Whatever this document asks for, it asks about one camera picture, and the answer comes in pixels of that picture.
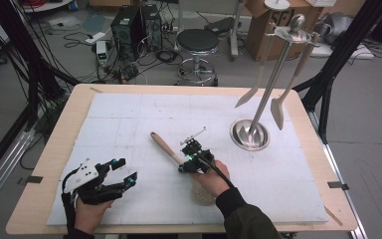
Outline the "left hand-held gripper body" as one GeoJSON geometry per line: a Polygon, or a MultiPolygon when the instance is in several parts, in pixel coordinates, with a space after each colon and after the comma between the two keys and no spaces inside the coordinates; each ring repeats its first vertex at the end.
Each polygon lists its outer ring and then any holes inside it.
{"type": "Polygon", "coordinates": [[[121,198],[128,189],[124,182],[103,185],[110,171],[109,161],[104,164],[93,163],[87,158],[63,180],[63,203],[73,205],[79,197],[85,204],[100,204],[121,198]]]}

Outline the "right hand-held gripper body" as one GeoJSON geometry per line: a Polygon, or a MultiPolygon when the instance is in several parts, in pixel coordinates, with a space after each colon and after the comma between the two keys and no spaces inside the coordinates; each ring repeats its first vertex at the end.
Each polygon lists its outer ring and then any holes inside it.
{"type": "MultiPolygon", "coordinates": [[[[206,128],[203,127],[202,130],[198,131],[197,133],[190,135],[184,141],[181,142],[181,145],[183,145],[183,147],[184,147],[188,140],[190,140],[192,138],[195,139],[195,137],[197,135],[201,134],[205,130],[206,130],[206,128]]],[[[188,165],[188,167],[189,167],[188,173],[199,172],[199,171],[206,173],[207,170],[213,165],[214,155],[211,153],[211,151],[209,149],[203,149],[202,145],[201,145],[200,151],[197,154],[185,155],[185,156],[187,157],[187,160],[183,164],[188,165]]]]}

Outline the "beige perforated skimmer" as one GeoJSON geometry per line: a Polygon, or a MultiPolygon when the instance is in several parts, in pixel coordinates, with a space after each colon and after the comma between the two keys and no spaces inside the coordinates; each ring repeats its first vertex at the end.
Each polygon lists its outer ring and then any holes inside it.
{"type": "MultiPolygon", "coordinates": [[[[173,159],[177,162],[178,165],[182,165],[184,160],[180,158],[171,147],[164,141],[162,137],[160,137],[156,132],[152,131],[150,133],[152,139],[173,159]]],[[[194,178],[190,178],[192,183],[192,189],[190,192],[191,199],[199,204],[204,206],[213,205],[215,203],[215,197],[207,192],[202,185],[195,180],[194,178]]]]}

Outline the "beige solid spatula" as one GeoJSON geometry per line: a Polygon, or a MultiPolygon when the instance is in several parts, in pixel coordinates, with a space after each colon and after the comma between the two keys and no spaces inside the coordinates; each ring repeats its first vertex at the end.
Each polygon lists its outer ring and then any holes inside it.
{"type": "Polygon", "coordinates": [[[242,95],[240,97],[240,99],[236,103],[236,108],[245,104],[247,101],[249,101],[255,95],[255,93],[258,91],[259,86],[260,86],[261,82],[263,81],[263,74],[264,74],[265,66],[266,66],[268,56],[270,54],[270,50],[271,50],[273,40],[274,40],[275,27],[276,27],[275,23],[270,23],[268,26],[267,33],[265,34],[266,42],[263,44],[263,53],[262,53],[261,60],[260,60],[258,77],[255,81],[255,84],[244,95],[242,95]]]}

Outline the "beige slotted spatula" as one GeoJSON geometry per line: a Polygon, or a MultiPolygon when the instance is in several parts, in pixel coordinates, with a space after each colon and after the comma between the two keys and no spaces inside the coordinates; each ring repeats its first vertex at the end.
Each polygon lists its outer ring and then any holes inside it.
{"type": "Polygon", "coordinates": [[[306,47],[300,57],[300,60],[296,66],[296,69],[293,72],[293,75],[285,89],[285,91],[278,97],[274,98],[271,101],[271,113],[274,117],[275,123],[277,124],[279,130],[282,130],[285,123],[285,115],[284,115],[284,101],[287,98],[290,90],[293,87],[294,82],[298,79],[302,69],[304,68],[307,60],[309,59],[311,52],[316,47],[316,44],[319,39],[319,34],[314,32],[312,35],[312,40],[306,44],[306,47]]]}

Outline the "metal utensil stand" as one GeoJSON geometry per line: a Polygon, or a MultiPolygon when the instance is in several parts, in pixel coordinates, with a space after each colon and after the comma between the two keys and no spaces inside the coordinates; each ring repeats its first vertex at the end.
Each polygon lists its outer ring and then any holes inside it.
{"type": "Polygon", "coordinates": [[[288,52],[292,45],[305,45],[312,40],[312,35],[303,30],[305,17],[302,14],[294,15],[288,26],[275,27],[274,39],[285,41],[280,57],[277,60],[262,99],[253,119],[238,119],[230,127],[232,141],[240,148],[248,151],[264,149],[270,142],[268,130],[260,123],[274,86],[282,71],[288,52]]]}

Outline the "person's right hand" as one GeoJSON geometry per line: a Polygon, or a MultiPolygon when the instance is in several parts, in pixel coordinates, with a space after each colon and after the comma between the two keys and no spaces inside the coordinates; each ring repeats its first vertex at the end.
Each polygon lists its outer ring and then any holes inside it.
{"type": "Polygon", "coordinates": [[[190,176],[213,197],[218,197],[230,188],[228,183],[213,169],[209,169],[206,173],[191,173],[190,176]]]}

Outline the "person's left hand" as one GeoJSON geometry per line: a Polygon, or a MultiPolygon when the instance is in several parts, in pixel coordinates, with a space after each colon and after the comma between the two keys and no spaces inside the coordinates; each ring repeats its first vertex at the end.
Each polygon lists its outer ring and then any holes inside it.
{"type": "Polygon", "coordinates": [[[75,228],[85,233],[93,234],[112,203],[113,201],[107,201],[96,205],[85,204],[78,198],[76,202],[75,228]]]}

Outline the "white foam mat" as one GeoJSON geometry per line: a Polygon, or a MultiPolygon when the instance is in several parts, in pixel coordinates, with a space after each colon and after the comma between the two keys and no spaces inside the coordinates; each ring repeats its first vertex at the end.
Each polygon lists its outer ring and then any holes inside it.
{"type": "Polygon", "coordinates": [[[97,94],[61,179],[86,159],[106,163],[124,158],[124,167],[107,175],[113,184],[135,173],[137,183],[117,199],[104,217],[111,225],[220,224],[214,206],[195,203],[191,181],[151,138],[158,133],[175,151],[194,135],[203,147],[225,163],[244,199],[258,206],[273,222],[323,223],[327,219],[320,194],[308,168],[291,120],[278,128],[271,113],[261,123],[269,145],[246,151],[230,137],[235,120],[250,119],[259,104],[252,98],[243,106],[235,96],[97,94]]]}

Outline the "black tape piece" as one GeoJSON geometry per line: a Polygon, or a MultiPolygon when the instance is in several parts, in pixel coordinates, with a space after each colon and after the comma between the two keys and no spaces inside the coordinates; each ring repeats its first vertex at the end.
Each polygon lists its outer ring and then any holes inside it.
{"type": "Polygon", "coordinates": [[[340,181],[329,181],[329,182],[327,182],[327,185],[329,186],[329,188],[340,188],[343,191],[349,189],[349,187],[346,183],[342,183],[340,181]]]}
{"type": "Polygon", "coordinates": [[[43,180],[42,176],[33,176],[30,175],[26,178],[21,177],[17,183],[20,185],[27,185],[28,183],[35,183],[35,184],[40,184],[43,180]]]}

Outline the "black round stool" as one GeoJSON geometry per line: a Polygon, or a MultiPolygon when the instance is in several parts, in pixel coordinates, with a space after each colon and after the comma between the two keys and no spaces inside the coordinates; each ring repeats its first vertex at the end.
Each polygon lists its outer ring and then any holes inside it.
{"type": "Polygon", "coordinates": [[[176,37],[175,47],[190,55],[177,68],[177,75],[183,81],[201,86],[210,82],[214,87],[218,86],[214,66],[204,59],[218,51],[219,40],[215,33],[204,29],[183,30],[176,37]]]}

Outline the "white device with green display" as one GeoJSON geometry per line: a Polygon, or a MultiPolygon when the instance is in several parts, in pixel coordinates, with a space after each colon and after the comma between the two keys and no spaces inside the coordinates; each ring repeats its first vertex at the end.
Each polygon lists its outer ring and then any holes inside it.
{"type": "Polygon", "coordinates": [[[107,65],[107,52],[106,52],[106,42],[105,41],[97,41],[95,44],[95,53],[96,58],[99,64],[103,67],[107,65]]]}

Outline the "brown cardboard box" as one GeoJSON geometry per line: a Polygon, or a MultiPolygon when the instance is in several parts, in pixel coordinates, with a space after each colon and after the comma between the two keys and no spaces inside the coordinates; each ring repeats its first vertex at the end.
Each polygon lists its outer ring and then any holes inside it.
{"type": "Polygon", "coordinates": [[[284,11],[269,9],[265,5],[265,0],[247,0],[246,8],[252,14],[246,49],[258,62],[263,54],[263,46],[266,41],[268,26],[275,23],[279,27],[288,26],[291,18],[296,14],[305,17],[305,32],[311,33],[318,20],[323,8],[313,7],[305,0],[287,0],[290,6],[284,11]]]}

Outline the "black flat case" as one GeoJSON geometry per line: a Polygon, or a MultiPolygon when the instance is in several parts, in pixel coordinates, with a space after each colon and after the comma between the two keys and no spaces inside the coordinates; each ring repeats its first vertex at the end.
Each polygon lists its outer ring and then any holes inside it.
{"type": "Polygon", "coordinates": [[[234,18],[227,17],[222,20],[207,24],[204,29],[215,33],[216,35],[229,32],[234,26],[234,18]]]}

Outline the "narrow black computer tower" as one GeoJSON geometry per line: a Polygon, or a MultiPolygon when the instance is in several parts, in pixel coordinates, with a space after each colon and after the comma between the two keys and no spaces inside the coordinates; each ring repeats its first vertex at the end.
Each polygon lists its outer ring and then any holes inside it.
{"type": "Polygon", "coordinates": [[[162,49],[161,17],[158,8],[154,4],[142,5],[141,14],[147,48],[157,52],[162,49]]]}

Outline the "white power strip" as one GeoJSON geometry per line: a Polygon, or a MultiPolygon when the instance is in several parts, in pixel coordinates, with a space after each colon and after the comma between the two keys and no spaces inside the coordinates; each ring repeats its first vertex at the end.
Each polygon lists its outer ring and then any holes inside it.
{"type": "Polygon", "coordinates": [[[103,32],[98,32],[98,33],[92,35],[90,38],[85,39],[85,41],[86,41],[86,43],[88,43],[88,44],[92,44],[92,43],[94,43],[94,42],[100,40],[100,39],[101,39],[102,37],[104,37],[104,36],[105,36],[105,33],[103,33],[103,32]]]}

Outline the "large black computer tower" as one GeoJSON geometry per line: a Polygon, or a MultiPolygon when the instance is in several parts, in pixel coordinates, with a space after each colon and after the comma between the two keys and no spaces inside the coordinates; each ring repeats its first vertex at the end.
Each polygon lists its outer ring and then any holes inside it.
{"type": "Polygon", "coordinates": [[[144,37],[139,8],[121,6],[110,27],[120,57],[135,61],[138,58],[137,45],[144,37]]]}

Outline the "white flat box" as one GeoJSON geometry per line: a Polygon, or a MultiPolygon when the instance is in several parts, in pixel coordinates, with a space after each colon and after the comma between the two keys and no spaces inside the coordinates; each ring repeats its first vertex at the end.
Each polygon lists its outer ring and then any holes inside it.
{"type": "MultiPolygon", "coordinates": [[[[331,46],[324,43],[320,43],[319,46],[312,51],[311,56],[314,58],[328,58],[331,54],[331,46]]],[[[371,60],[374,58],[374,55],[366,46],[360,44],[352,53],[350,58],[360,60],[371,60]]]]}

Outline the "white round disc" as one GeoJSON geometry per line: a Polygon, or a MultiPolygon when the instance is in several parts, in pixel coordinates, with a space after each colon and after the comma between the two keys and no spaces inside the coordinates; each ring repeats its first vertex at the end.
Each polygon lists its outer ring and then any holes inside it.
{"type": "Polygon", "coordinates": [[[275,11],[284,11],[290,6],[287,0],[265,0],[264,4],[267,8],[275,11]]]}

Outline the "black tripod stand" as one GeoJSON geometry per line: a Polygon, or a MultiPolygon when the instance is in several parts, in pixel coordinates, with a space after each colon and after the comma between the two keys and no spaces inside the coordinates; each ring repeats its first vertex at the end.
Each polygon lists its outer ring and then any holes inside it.
{"type": "Polygon", "coordinates": [[[301,102],[308,113],[313,113],[317,103],[321,102],[317,133],[323,143],[327,143],[328,113],[334,80],[381,18],[382,0],[366,0],[321,70],[310,80],[293,88],[298,93],[306,90],[301,102]]]}

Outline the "grey bag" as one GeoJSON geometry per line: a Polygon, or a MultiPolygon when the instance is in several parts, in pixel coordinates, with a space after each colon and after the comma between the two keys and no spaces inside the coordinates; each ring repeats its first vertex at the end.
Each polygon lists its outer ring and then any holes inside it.
{"type": "Polygon", "coordinates": [[[332,45],[347,31],[351,23],[352,19],[341,12],[326,12],[317,20],[313,31],[318,33],[325,43],[332,45]]]}

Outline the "white keyboard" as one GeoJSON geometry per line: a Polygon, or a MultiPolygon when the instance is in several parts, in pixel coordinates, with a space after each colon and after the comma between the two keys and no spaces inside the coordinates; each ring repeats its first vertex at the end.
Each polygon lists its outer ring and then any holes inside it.
{"type": "Polygon", "coordinates": [[[305,0],[312,7],[333,7],[337,0],[305,0]]]}

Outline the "aluminium rail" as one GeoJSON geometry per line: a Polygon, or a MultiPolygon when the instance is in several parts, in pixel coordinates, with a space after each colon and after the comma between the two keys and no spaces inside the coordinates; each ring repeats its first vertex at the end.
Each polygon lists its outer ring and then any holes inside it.
{"type": "Polygon", "coordinates": [[[35,133],[33,128],[29,131],[22,130],[3,151],[3,155],[0,156],[0,190],[32,143],[35,133]]]}
{"type": "MultiPolygon", "coordinates": [[[[328,162],[329,162],[329,164],[330,164],[334,174],[337,176],[337,181],[340,181],[342,183],[346,183],[346,181],[344,180],[344,178],[343,178],[343,176],[341,174],[341,171],[340,171],[340,169],[339,169],[339,167],[337,165],[337,162],[336,162],[336,160],[334,158],[334,155],[333,155],[333,153],[331,151],[331,148],[330,148],[329,144],[326,143],[326,142],[323,142],[321,137],[319,138],[319,141],[320,141],[320,143],[322,145],[323,151],[324,151],[324,153],[325,153],[325,155],[327,157],[327,160],[328,160],[328,162]]],[[[358,215],[356,207],[355,207],[355,205],[353,203],[353,200],[352,200],[352,198],[350,196],[350,189],[343,191],[343,193],[344,193],[344,195],[346,197],[346,201],[348,202],[348,204],[350,206],[350,209],[352,211],[352,214],[354,215],[356,223],[357,223],[357,227],[354,230],[349,232],[350,237],[352,239],[368,239],[368,236],[366,234],[364,226],[363,226],[363,224],[361,222],[361,219],[360,219],[360,217],[358,215]]]]}

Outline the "grey metal frame leg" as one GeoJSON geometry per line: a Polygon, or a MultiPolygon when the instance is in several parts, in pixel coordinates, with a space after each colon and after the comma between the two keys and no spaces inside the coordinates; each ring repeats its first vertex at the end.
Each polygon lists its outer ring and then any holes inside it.
{"type": "Polygon", "coordinates": [[[233,15],[234,23],[230,30],[229,40],[230,40],[230,61],[234,62],[239,56],[238,50],[238,25],[240,23],[241,13],[244,7],[245,0],[237,0],[236,10],[233,15]]]}

